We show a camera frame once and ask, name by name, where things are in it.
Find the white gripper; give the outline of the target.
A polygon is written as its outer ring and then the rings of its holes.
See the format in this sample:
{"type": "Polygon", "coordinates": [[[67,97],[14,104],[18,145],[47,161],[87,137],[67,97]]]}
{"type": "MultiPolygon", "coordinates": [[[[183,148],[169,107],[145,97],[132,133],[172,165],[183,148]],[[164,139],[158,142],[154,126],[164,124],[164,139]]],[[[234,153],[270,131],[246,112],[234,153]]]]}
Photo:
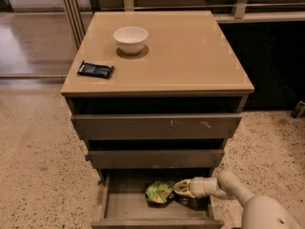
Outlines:
{"type": "Polygon", "coordinates": [[[215,195],[219,185],[215,177],[194,177],[176,182],[173,188],[176,194],[184,198],[205,198],[215,195]]]}

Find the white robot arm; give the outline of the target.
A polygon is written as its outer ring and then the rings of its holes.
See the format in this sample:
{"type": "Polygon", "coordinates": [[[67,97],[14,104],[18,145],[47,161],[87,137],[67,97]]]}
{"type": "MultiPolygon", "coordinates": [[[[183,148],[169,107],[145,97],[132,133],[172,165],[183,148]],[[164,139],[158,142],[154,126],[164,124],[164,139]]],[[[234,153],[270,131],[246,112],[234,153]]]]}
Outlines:
{"type": "Polygon", "coordinates": [[[176,194],[185,198],[216,197],[237,199],[243,208],[241,229],[302,229],[290,213],[274,198],[255,195],[238,177],[228,170],[217,177],[193,177],[173,186],[176,194]]]}

